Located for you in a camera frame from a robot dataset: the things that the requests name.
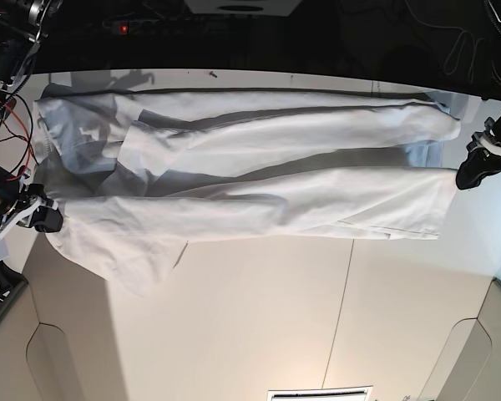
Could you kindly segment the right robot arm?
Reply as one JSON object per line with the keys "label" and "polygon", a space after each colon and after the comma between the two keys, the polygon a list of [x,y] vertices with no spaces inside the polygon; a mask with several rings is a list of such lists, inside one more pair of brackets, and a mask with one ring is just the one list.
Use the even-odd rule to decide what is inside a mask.
{"label": "right robot arm", "polygon": [[15,166],[0,166],[0,239],[13,226],[42,233],[62,228],[57,202],[46,196],[42,185],[27,182],[29,164],[35,159],[33,121],[23,122],[14,111],[23,102],[19,93],[33,74],[38,50],[61,6],[60,1],[0,1],[0,129],[14,118],[24,142]]}

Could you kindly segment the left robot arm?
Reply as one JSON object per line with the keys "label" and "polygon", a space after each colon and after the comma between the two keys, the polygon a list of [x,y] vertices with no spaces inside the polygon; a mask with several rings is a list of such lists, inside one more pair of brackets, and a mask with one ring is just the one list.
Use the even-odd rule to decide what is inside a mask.
{"label": "left robot arm", "polygon": [[[490,65],[493,81],[501,86],[501,1],[484,1],[483,7],[498,33],[499,44]],[[483,130],[472,134],[467,152],[467,158],[456,175],[459,190],[476,188],[483,179],[501,173],[501,115],[487,118]]]}

